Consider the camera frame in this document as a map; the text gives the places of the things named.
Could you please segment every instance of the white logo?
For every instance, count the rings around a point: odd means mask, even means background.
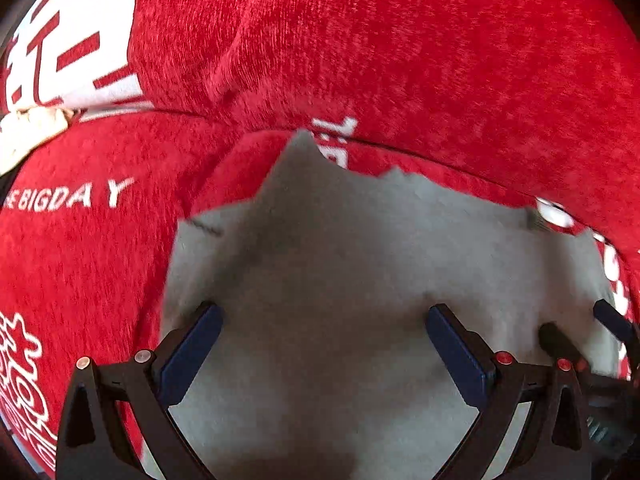
[[[41,356],[42,343],[27,332],[22,316],[9,320],[0,312],[0,407],[15,433],[55,470],[58,438],[47,425],[49,409],[38,387],[35,361]]]
[[[107,180],[109,208],[117,208],[120,194],[135,181],[134,178],[126,178],[122,182],[117,182],[112,178]],[[57,211],[65,204],[68,208],[74,207],[75,204],[91,207],[91,192],[93,188],[94,184],[92,182],[85,182],[73,193],[70,192],[67,186],[23,189],[22,191],[20,189],[12,189],[11,193],[8,193],[4,199],[4,208],[42,213],[45,211]]]
[[[9,110],[140,102],[143,92],[127,60],[135,3],[38,0],[8,48]]]

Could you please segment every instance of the gray cloth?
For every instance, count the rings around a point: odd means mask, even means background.
[[[350,173],[305,135],[251,203],[195,220],[180,225],[162,334],[201,300],[225,311],[170,410],[220,479],[431,478],[477,414],[425,334],[435,303],[520,361],[549,362],[536,331],[555,320],[595,369],[617,369],[591,316],[612,294],[590,232],[532,230],[526,210],[421,176]],[[159,477],[148,451],[143,462]]]

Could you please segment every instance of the black clamp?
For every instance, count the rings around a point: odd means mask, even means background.
[[[480,480],[521,402],[531,408],[501,480],[587,480],[591,453],[586,404],[567,359],[554,366],[522,364],[493,352],[444,304],[432,306],[425,327],[465,402],[479,409],[464,439],[434,479]]]
[[[629,381],[593,374],[590,363],[555,323],[540,327],[539,342],[549,356],[564,356],[577,371],[588,404],[593,478],[632,478],[628,473],[633,470],[638,476],[640,471],[640,330],[605,300],[594,304],[593,316],[625,345]]]
[[[58,480],[148,480],[124,429],[118,400],[128,402],[165,478],[214,480],[167,407],[182,400],[222,330],[222,311],[205,302],[184,328],[169,332],[155,352],[97,366],[78,360],[60,422]]]

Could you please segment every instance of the red plush fabric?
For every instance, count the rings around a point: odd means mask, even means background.
[[[131,0],[128,34],[106,18],[127,0],[103,1],[36,3],[0,86],[7,108],[177,112],[75,124],[0,214],[0,409],[49,471],[75,360],[156,344],[177,219],[251,197],[301,126],[347,137],[317,140],[353,171],[562,203],[637,295],[640,48],[609,0]]]

